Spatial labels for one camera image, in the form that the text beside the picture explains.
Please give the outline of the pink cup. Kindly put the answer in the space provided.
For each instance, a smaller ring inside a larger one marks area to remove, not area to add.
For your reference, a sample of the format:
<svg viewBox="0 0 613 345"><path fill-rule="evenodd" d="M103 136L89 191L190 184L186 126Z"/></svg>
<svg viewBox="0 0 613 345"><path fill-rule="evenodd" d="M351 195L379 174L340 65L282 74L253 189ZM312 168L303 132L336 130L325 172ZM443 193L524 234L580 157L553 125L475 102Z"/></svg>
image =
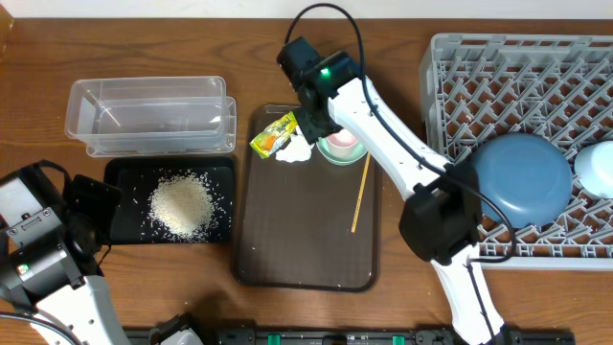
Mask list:
<svg viewBox="0 0 613 345"><path fill-rule="evenodd" d="M341 129L326 138L329 152L338 159L348 159L357 147L358 140L348 130Z"/></svg>

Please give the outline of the pile of rice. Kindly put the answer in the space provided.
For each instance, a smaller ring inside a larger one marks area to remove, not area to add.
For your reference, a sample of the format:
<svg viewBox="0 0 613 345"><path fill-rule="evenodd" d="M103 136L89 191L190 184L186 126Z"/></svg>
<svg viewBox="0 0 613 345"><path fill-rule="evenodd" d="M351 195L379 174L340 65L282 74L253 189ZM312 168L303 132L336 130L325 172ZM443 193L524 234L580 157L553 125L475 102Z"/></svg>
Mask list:
<svg viewBox="0 0 613 345"><path fill-rule="evenodd" d="M151 188L132 204L143 207L136 215L136 238L143 242L223 243L230 237L227 197L210 172L195 169L156 169Z"/></svg>

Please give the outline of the dark blue bowl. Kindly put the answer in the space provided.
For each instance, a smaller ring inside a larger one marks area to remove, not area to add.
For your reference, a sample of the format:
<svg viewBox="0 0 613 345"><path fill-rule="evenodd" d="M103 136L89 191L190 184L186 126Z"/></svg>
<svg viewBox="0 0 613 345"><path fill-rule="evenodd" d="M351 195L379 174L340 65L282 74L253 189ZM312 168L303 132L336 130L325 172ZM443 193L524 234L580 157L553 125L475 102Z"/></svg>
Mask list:
<svg viewBox="0 0 613 345"><path fill-rule="evenodd" d="M552 223L572 194L573 175L562 152L527 133L494 138L469 163L479 177L480 192L521 229Z"/></svg>

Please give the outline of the light blue bowl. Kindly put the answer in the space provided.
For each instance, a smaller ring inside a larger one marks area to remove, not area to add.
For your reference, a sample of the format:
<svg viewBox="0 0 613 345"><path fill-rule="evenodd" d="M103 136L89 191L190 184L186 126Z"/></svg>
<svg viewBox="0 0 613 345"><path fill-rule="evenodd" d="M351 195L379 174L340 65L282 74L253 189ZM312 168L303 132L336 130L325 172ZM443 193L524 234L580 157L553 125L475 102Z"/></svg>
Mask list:
<svg viewBox="0 0 613 345"><path fill-rule="evenodd" d="M582 149L574 163L579 183L591 195L612 197L612 142L604 141Z"/></svg>

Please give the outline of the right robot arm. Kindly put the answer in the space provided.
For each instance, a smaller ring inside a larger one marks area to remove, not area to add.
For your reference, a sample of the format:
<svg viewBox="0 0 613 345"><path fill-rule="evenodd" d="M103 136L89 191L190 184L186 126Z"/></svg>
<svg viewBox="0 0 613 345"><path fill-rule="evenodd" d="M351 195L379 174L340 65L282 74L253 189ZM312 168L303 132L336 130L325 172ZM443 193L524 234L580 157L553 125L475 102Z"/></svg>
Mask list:
<svg viewBox="0 0 613 345"><path fill-rule="evenodd" d="M320 56L311 47L283 52L277 62L297 93L298 124L309 142L342 129L358 139L392 178L405 201L399 231L433 265L468 344L494 344L505 327L483 274L478 225L487 198L477 173L430 149L382 100L362 63L347 53Z"/></svg>

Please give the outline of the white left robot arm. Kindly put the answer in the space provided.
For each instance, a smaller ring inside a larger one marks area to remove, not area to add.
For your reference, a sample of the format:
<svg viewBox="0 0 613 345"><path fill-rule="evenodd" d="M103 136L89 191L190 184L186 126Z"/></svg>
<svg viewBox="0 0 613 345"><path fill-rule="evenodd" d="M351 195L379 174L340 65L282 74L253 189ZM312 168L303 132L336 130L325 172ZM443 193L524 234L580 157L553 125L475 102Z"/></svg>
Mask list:
<svg viewBox="0 0 613 345"><path fill-rule="evenodd" d="M65 173L58 189L41 160L1 179L2 318L29 323L49 344L126 344L97 255L111 244L117 187Z"/></svg>

